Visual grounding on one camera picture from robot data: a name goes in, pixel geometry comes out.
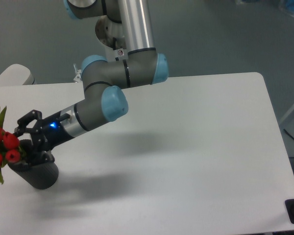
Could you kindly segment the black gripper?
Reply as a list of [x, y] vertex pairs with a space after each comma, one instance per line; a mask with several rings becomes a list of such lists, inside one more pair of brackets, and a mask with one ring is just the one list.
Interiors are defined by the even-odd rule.
[[[27, 171], [40, 164], [53, 163], [55, 161], [54, 156], [47, 151], [73, 139], [61, 123], [61, 121], [69, 118], [69, 114], [61, 114], [60, 111], [42, 118], [42, 112], [32, 110], [18, 119], [18, 126], [14, 130], [14, 135], [20, 137], [24, 133], [28, 133], [32, 141], [20, 141], [21, 160], [16, 163], [16, 169]], [[34, 126], [28, 128], [28, 125], [34, 120], [36, 121]]]

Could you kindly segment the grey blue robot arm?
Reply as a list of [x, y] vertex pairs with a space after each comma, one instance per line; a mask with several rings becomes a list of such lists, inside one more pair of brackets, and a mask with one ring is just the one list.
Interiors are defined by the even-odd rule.
[[106, 16], [122, 26], [126, 59], [108, 62], [91, 55], [81, 65], [85, 98], [47, 118], [31, 111], [18, 120], [17, 136], [29, 133], [24, 141], [26, 157], [11, 164], [13, 170], [53, 162], [50, 151], [73, 138], [113, 122], [128, 111], [123, 89], [152, 85], [167, 80], [169, 68], [165, 55], [156, 51], [148, 3], [145, 0], [66, 0], [67, 12], [85, 19]]

